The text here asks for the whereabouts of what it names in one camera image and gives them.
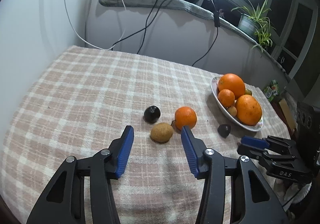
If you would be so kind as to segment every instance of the plant pot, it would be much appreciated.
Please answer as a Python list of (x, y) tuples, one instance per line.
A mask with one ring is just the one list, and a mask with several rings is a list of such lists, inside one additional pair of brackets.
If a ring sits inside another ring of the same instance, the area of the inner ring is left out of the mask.
[(256, 40), (257, 38), (257, 36), (254, 33), (256, 32), (256, 29), (258, 27), (259, 23), (253, 21), (252, 19), (249, 19), (249, 17), (246, 14), (241, 15), (238, 28), (254, 40)]

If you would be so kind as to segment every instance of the spider plant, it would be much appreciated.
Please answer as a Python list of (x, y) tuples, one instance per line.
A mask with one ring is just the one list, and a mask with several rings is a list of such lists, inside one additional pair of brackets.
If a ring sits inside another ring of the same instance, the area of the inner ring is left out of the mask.
[(272, 40), (270, 39), (270, 24), (267, 23), (261, 26), (260, 29), (256, 29), (254, 34), (258, 37), (258, 44), (255, 44), (251, 49), (254, 47), (260, 47), (261, 52), (263, 52), (266, 47), (272, 47)]
[(263, 14), (266, 13), (267, 11), (270, 11), (270, 8), (267, 8), (267, 3), (268, 0), (264, 0), (264, 3), (262, 4), (261, 8), (260, 5), (258, 4), (258, 6), (256, 7), (256, 9), (253, 7), (252, 3), (247, 0), (250, 5), (251, 8), (247, 8), (246, 6), (242, 6), (242, 7), (236, 7), (233, 8), (231, 11), (234, 10), (244, 10), (246, 12), (246, 14), (248, 15), (248, 19), (251, 19), (257, 23), (259, 23), (261, 26), (270, 23), (270, 20), (268, 17), (263, 17)]

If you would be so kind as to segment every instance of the orange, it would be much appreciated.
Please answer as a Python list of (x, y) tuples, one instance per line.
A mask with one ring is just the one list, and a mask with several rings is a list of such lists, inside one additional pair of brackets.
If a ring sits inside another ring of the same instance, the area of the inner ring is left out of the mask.
[(223, 89), (229, 89), (235, 94), (235, 98), (238, 99), (244, 95), (245, 85), (240, 77), (235, 74), (225, 74), (219, 79), (218, 83), (219, 91)]
[(222, 89), (218, 94), (218, 100), (224, 107), (233, 106), (235, 94), (229, 89)]
[(177, 109), (174, 114), (174, 120), (179, 130), (185, 125), (188, 125), (192, 129), (197, 123), (197, 115), (192, 108), (184, 106)]
[(237, 117), (246, 124), (254, 126), (262, 117), (262, 109), (258, 101), (250, 95), (240, 96), (236, 102)]

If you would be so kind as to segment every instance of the metal screw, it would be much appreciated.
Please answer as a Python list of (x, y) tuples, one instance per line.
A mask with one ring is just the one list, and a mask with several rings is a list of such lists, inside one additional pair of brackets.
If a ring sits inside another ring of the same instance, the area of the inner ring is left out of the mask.
[(75, 160), (75, 158), (73, 156), (69, 156), (66, 159), (66, 162), (73, 162)]
[(214, 154), (214, 150), (211, 149), (211, 148), (208, 148), (208, 149), (205, 150), (205, 153), (206, 153), (207, 155), (213, 155), (213, 154)]
[(243, 161), (243, 162), (248, 162), (248, 161), (249, 161), (249, 157), (248, 157), (248, 156), (245, 156), (245, 155), (242, 155), (242, 156), (240, 157), (240, 159), (241, 159), (241, 161)]
[(101, 151), (101, 154), (102, 155), (108, 155), (110, 153), (110, 150), (109, 149), (103, 149), (102, 151)]

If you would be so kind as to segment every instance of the fruit bowl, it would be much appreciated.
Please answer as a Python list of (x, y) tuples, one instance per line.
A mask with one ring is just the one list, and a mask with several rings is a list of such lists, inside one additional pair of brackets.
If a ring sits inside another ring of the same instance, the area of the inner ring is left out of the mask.
[(228, 111), (223, 107), (223, 105), (220, 103), (218, 100), (218, 82), (219, 82), (220, 77), (214, 77), (211, 79), (211, 89), (213, 92), (213, 96), (216, 99), (218, 106), (221, 110), (221, 112), (228, 118), (230, 121), (234, 122), (235, 124), (241, 126), (242, 128), (252, 131), (252, 132), (258, 132), (261, 130), (263, 126), (263, 116), (261, 117), (260, 121), (255, 125), (255, 126), (250, 126), (250, 125), (245, 125), (239, 121), (237, 117), (231, 116)]

